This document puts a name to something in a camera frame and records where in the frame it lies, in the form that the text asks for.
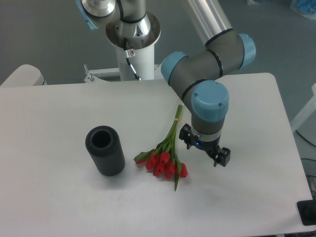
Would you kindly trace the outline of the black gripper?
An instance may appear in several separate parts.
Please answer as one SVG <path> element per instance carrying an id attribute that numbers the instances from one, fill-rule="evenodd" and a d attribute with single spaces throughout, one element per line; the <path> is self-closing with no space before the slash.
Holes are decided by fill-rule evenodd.
<path id="1" fill-rule="evenodd" d="M 187 123 L 184 124 L 179 131 L 179 139 L 184 141 L 187 150 L 189 150 L 191 146 L 195 146 L 196 148 L 205 151 L 214 160 L 214 167 L 218 164 L 226 167 L 230 161 L 231 150 L 225 147 L 219 147 L 220 137 L 221 136 L 209 142 L 199 140 L 197 136 L 192 136 L 191 127 Z"/>

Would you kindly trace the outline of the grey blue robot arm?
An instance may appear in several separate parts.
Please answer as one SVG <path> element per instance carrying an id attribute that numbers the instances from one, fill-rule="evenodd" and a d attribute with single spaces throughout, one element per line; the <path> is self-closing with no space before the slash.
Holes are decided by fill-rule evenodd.
<path id="1" fill-rule="evenodd" d="M 105 29 L 116 49 L 122 81 L 154 78 L 154 45 L 161 29 L 144 0 L 78 0 L 76 4 L 90 29 Z M 230 150 L 220 147 L 219 140 L 229 94 L 217 79 L 251 63 L 256 47 L 248 35 L 234 32 L 218 1 L 185 0 L 182 4 L 205 50 L 193 57 L 173 52 L 163 60 L 160 71 L 192 115 L 180 139 L 187 147 L 205 151 L 215 164 L 226 166 Z"/>

